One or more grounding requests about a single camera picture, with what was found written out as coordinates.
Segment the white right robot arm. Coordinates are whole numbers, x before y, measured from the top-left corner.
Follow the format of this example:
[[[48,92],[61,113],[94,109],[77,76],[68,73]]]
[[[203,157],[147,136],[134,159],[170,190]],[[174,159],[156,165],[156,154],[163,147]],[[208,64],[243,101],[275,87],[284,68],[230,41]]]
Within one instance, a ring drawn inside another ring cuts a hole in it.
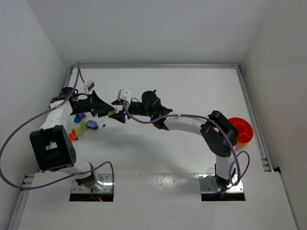
[[[134,102],[131,95],[130,90],[118,92],[112,104],[123,108],[112,114],[111,118],[125,123],[126,119],[136,120],[137,116],[146,116],[157,129],[185,131],[202,136],[216,156],[215,180],[221,190],[226,190],[233,183],[234,175],[241,175],[239,167],[235,165],[238,162],[235,146],[239,131],[221,112],[212,111],[207,117],[177,114],[161,104],[155,91],[144,92],[140,102]]]

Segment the lime green studded lego brick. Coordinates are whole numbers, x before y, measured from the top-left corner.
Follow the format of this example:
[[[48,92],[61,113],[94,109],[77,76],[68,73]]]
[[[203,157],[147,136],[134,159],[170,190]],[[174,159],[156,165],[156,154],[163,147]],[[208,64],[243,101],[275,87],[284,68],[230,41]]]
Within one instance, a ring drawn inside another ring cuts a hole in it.
[[[118,109],[117,108],[115,108],[113,111],[109,111],[108,115],[113,115],[113,114],[116,114],[116,113],[118,113]]]

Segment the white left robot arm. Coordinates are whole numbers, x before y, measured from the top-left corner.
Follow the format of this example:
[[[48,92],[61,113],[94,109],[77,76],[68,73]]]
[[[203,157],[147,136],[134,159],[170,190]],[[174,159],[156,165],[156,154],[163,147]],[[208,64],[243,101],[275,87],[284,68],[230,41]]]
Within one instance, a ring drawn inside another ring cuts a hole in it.
[[[71,115],[91,113],[93,117],[104,117],[114,111],[114,107],[102,101],[95,92],[85,99],[78,99],[77,90],[64,87],[59,96],[51,99],[49,108],[44,124],[30,134],[39,169],[43,172],[70,174],[79,186],[99,191],[101,184],[98,183],[93,165],[77,158],[65,127]]]

